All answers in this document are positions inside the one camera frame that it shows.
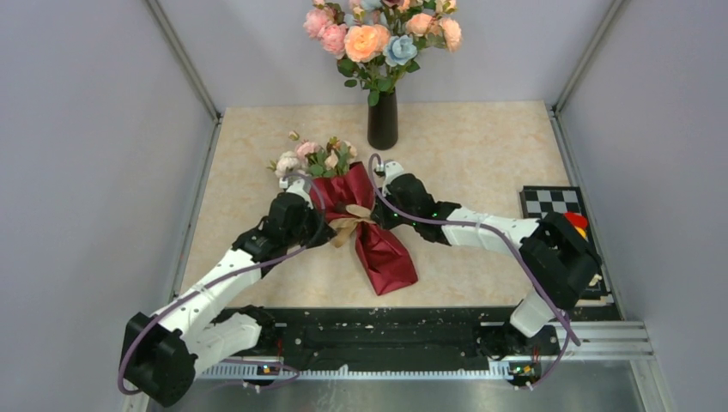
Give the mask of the red paper bouquet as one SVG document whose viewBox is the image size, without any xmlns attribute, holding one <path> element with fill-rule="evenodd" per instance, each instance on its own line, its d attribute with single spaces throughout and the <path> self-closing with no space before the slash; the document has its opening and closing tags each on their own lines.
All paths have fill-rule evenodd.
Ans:
<svg viewBox="0 0 728 412">
<path fill-rule="evenodd" d="M 309 177 L 313 207 L 324 214 L 328 225 L 331 220 L 344 217 L 349 204 L 370 209 L 372 216 L 376 198 L 374 185 L 358 159 L 356 147 L 336 136 L 321 144 L 300 137 L 294 130 L 288 133 L 288 139 L 295 142 L 295 147 L 272 161 L 270 170 L 278 178 L 290 173 Z M 393 233 L 376 222 L 361 223 L 347 243 L 349 241 L 354 242 L 355 254 L 377 295 L 418 282 L 408 250 Z"/>
</svg>

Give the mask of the beige satin ribbon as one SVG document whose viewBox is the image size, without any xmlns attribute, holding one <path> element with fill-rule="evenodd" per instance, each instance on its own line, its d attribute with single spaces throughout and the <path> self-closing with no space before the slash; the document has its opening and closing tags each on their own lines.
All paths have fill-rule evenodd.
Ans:
<svg viewBox="0 0 728 412">
<path fill-rule="evenodd" d="M 357 204 L 349 204 L 345 207 L 346 215 L 333 219 L 329 222 L 336 235 L 331 239 L 330 243 L 336 247 L 342 247 L 351 237 L 352 233 L 361 223 L 374 224 L 371 210 Z"/>
</svg>

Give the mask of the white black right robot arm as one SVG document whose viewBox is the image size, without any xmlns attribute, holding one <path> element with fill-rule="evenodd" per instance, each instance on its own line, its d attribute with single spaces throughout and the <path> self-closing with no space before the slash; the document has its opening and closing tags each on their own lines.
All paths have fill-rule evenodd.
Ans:
<svg viewBox="0 0 728 412">
<path fill-rule="evenodd" d="M 479 213 L 459 203 L 435 201 L 413 174 L 378 171 L 377 218 L 387 229 L 413 227 L 426 241 L 477 247 L 513 257 L 532 289 L 516 306 L 503 330 L 506 347 L 525 354 L 551 320 L 565 324 L 585 289 L 601 270 L 602 258 L 588 240 L 582 215 L 549 212 L 539 218 L 506 218 Z"/>
</svg>

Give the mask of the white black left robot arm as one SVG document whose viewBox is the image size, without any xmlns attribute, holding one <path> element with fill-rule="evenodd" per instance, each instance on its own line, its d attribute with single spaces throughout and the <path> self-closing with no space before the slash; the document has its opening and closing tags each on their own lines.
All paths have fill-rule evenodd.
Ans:
<svg viewBox="0 0 728 412">
<path fill-rule="evenodd" d="M 217 318 L 233 297 L 262 280 L 272 268 L 333 236 L 325 221 L 325 199 L 317 188 L 288 188 L 276 195 L 267 215 L 241 233 L 221 260 L 187 291 L 150 315 L 129 319 L 118 364 L 117 386 L 143 393 L 168 407 L 193 381 L 231 354 L 266 354 L 275 332 L 250 314 Z"/>
</svg>

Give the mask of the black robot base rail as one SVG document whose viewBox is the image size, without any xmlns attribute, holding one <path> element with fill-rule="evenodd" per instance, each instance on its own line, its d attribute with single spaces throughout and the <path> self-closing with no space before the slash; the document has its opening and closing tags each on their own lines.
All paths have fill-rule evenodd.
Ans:
<svg viewBox="0 0 728 412">
<path fill-rule="evenodd" d="M 271 356 L 299 371 L 444 372 L 485 370 L 495 361 L 528 361 L 560 350 L 555 327 L 527 338 L 508 324 L 510 307 L 228 308 L 262 325 L 242 356 Z"/>
</svg>

